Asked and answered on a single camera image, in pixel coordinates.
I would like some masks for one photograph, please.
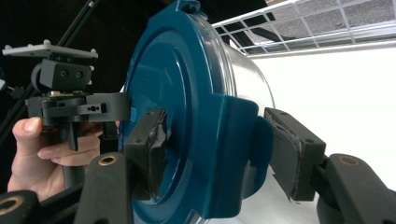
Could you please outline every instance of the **screw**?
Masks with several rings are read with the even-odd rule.
[[[68,75],[67,70],[62,70],[61,71],[61,77],[67,77],[67,75]]]
[[[82,77],[82,72],[76,72],[76,77],[81,78]]]

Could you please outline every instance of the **finger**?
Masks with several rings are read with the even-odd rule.
[[[81,124],[81,130],[83,135],[95,135],[99,137],[103,133],[103,124],[84,122]]]
[[[89,150],[99,151],[100,140],[96,136],[83,136],[78,138],[78,151],[70,149],[68,142],[63,142],[57,145],[43,147],[37,153],[41,159],[51,160],[57,157],[65,157],[73,154],[79,154]]]
[[[37,153],[42,147],[40,133],[41,118],[21,119],[13,127],[12,132],[17,140],[18,153],[28,155]]]
[[[84,152],[71,154],[65,157],[57,157],[51,159],[52,162],[63,166],[81,166],[90,164],[91,160],[100,155],[100,151],[93,149]]]

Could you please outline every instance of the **human hand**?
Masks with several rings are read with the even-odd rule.
[[[8,191],[29,189],[42,201],[64,190],[61,165],[87,165],[100,154],[101,124],[83,123],[81,128],[84,136],[78,138],[78,151],[72,151],[67,142],[56,144],[59,134],[42,132],[40,118],[19,120],[12,130],[17,153]]]

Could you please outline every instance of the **bolt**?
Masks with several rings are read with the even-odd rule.
[[[342,162],[345,165],[350,165],[350,166],[357,166],[359,165],[359,161],[356,160],[353,157],[347,157],[347,156],[341,156],[340,158],[338,158],[340,160],[340,162]]]
[[[81,78],[82,77],[82,72],[76,72],[76,77]]]
[[[67,75],[68,75],[67,70],[62,70],[61,71],[61,77],[67,77]]]

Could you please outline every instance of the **metal railing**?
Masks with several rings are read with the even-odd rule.
[[[396,39],[395,18],[396,0],[287,0],[212,25],[234,48],[253,55]],[[258,19],[263,23],[247,22]]]

